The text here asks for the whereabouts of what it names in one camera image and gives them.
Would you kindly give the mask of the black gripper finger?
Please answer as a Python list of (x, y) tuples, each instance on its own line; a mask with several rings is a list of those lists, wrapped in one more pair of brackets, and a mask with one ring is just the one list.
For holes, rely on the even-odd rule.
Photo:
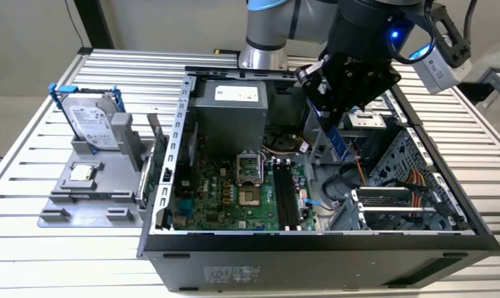
[(390, 62), (354, 63), (352, 78), (348, 79), (345, 110), (361, 109), (400, 81), (401, 76)]
[(324, 132), (337, 124), (346, 109), (344, 96), (352, 79), (348, 59), (348, 55), (322, 55), (312, 65), (302, 65), (294, 71)]

